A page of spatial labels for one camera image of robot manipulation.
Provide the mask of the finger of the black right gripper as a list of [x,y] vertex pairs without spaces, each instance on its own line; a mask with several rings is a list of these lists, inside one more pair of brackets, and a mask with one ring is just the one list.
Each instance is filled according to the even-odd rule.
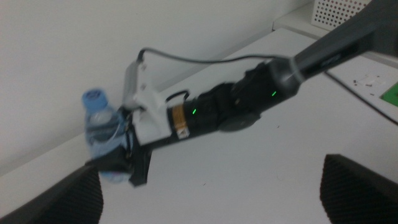
[[128,109],[126,109],[125,107],[121,106],[121,107],[119,108],[119,114],[120,114],[121,117],[123,118],[124,125],[125,125],[125,126],[128,126],[130,111],[129,111]]
[[91,159],[85,165],[95,167],[100,172],[132,174],[132,163],[129,160],[129,154],[123,147],[117,147],[103,156]]

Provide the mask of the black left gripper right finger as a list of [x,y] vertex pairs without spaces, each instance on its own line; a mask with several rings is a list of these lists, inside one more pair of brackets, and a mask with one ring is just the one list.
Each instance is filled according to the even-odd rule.
[[340,154],[325,156],[320,200],[331,223],[397,223],[397,183]]

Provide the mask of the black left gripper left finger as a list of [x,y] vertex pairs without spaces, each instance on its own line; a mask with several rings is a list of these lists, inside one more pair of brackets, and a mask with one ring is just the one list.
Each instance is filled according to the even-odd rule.
[[98,170],[83,166],[1,218],[3,224],[98,224],[103,193]]

